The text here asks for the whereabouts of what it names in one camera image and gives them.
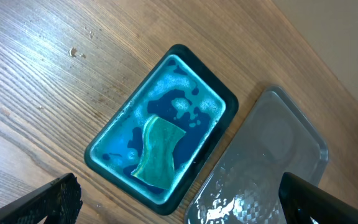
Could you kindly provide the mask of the green scouring sponge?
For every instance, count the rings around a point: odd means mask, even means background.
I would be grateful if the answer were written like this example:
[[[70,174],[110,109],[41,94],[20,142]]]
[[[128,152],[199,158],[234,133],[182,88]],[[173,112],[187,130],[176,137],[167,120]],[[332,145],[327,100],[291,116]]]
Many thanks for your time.
[[[148,185],[168,190],[175,178],[173,151],[185,134],[182,128],[159,116],[149,118],[142,131],[140,161],[131,176]]]

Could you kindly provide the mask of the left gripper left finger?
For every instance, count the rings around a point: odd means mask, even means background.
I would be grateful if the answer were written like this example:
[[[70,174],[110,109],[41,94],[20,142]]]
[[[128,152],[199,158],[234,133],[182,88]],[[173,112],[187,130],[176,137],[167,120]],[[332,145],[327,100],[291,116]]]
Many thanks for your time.
[[[81,186],[67,173],[0,208],[0,223],[74,224],[82,205]]]

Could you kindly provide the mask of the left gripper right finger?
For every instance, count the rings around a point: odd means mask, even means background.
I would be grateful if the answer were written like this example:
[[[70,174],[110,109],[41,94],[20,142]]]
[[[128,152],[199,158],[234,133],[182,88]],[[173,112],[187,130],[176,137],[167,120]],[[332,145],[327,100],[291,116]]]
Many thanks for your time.
[[[358,209],[290,172],[283,174],[278,196],[288,224],[358,223]]]

